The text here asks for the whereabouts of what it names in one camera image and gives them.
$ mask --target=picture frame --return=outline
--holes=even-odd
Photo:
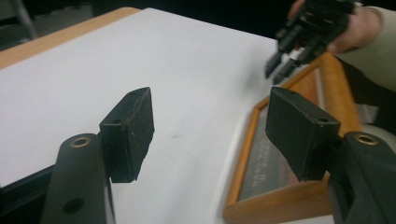
[[[340,136],[347,132],[361,130],[361,122],[343,66],[331,54],[324,53],[281,87],[299,92],[309,101],[340,120],[342,124],[339,132]],[[259,131],[259,127],[260,132],[263,132],[264,125],[262,123],[265,122],[265,109],[268,103],[269,96],[260,101],[252,110],[224,206],[223,218],[230,224],[268,224],[331,214],[332,209],[327,192],[328,175],[322,181],[298,183],[296,179],[292,179],[292,172],[286,160],[277,150],[275,151],[280,155],[279,160],[265,158],[263,155],[268,153],[264,152],[261,154],[261,158],[256,155],[251,158],[269,161],[261,166],[261,168],[265,167],[259,169],[260,166],[256,162],[255,166],[251,168],[250,163],[253,159],[250,159],[250,156],[254,153],[252,148],[263,145],[256,144],[256,142],[262,141],[266,137],[260,135],[255,137],[255,134]],[[283,176],[282,181],[279,181],[279,178],[274,180],[274,175],[271,176],[273,171],[267,171],[267,174],[263,174],[265,173],[264,169],[270,166],[268,164],[270,161],[278,161],[277,166],[280,167],[281,171],[279,172],[278,169],[277,174]],[[247,191],[246,193],[247,180],[245,177],[251,175],[251,173],[248,173],[249,170],[253,170],[255,173],[262,172],[261,174],[255,174],[256,176],[260,175],[261,178],[250,179],[250,186],[264,185],[263,182],[282,183],[278,186],[273,184],[272,189],[264,188],[263,192],[250,193]]]

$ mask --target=white table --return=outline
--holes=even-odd
[[[151,87],[156,131],[139,179],[112,186],[118,223],[223,223],[275,46],[145,9],[0,70],[0,185],[52,165],[63,140],[98,133],[123,95]]]

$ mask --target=screw hole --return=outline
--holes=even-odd
[[[359,135],[356,135],[355,138],[356,138],[356,140],[358,140],[359,142],[361,142],[365,145],[374,146],[374,145],[378,144],[378,141],[376,141],[376,139],[374,139],[373,137],[368,136],[368,135],[359,134]]]
[[[72,199],[64,205],[64,212],[67,215],[76,213],[84,206],[84,203],[81,198]]]
[[[70,147],[85,147],[91,142],[90,137],[80,137],[70,143]]]

